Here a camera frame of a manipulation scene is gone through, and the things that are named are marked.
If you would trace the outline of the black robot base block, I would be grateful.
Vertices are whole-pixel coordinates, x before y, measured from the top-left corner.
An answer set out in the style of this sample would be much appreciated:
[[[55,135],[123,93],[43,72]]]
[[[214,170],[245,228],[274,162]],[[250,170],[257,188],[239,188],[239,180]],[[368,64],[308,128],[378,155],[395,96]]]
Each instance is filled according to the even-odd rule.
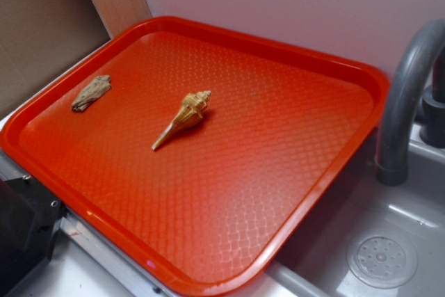
[[[1,295],[10,296],[52,258],[63,203],[38,180],[1,181]]]

